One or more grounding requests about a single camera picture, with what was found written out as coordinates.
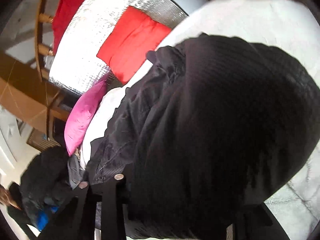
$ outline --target pink pillow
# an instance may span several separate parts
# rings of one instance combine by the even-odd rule
[[[104,79],[85,92],[73,107],[64,130],[64,139],[69,156],[82,143],[85,132],[106,93],[107,83]]]

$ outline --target white wall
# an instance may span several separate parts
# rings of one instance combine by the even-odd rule
[[[12,136],[8,136],[10,126],[13,131]],[[0,172],[2,173],[0,180],[1,184],[6,188],[12,181],[20,184],[21,174],[24,172],[34,156],[39,154],[38,150],[26,143],[31,130],[32,128],[26,125],[20,135],[15,116],[6,110],[0,112],[0,131],[4,138],[4,140],[1,140],[0,138]],[[10,153],[12,154],[11,158],[5,156]],[[0,205],[0,209],[16,236],[20,240],[26,240],[27,236],[16,222],[9,217],[6,207]]]

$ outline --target red cloth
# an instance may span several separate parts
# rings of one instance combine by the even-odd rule
[[[54,53],[57,53],[57,49],[64,32],[83,2],[84,0],[60,0],[56,15],[52,22]]]
[[[121,83],[126,84],[146,60],[146,53],[154,50],[170,32],[169,27],[129,6],[97,57],[107,63]]]

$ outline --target black garment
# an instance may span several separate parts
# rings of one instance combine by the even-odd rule
[[[128,236],[223,238],[306,162],[320,90],[295,58],[240,38],[201,35],[148,59],[92,142],[90,183],[133,162]]]
[[[39,210],[46,205],[60,206],[71,191],[68,159],[64,148],[48,148],[30,162],[21,176],[22,203],[33,225],[36,226]]]
[[[28,225],[33,226],[33,224],[23,208],[19,185],[16,183],[12,183],[9,187],[9,191],[13,200],[21,208],[21,210],[19,210],[13,206],[8,206],[7,211],[9,216],[15,220],[15,222],[20,226],[20,228],[24,231],[24,233],[30,240],[36,240],[35,234],[28,227]]]

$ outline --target white mattress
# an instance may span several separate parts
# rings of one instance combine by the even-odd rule
[[[320,27],[304,5],[291,0],[212,0],[180,23],[158,47],[174,46],[200,33],[238,36],[277,46],[297,58],[320,85]],[[108,121],[125,95],[152,64],[146,61],[122,88],[108,92],[82,144],[81,165],[90,159],[90,142],[104,136]],[[295,177],[265,203],[291,240],[305,240],[320,219],[320,145]]]

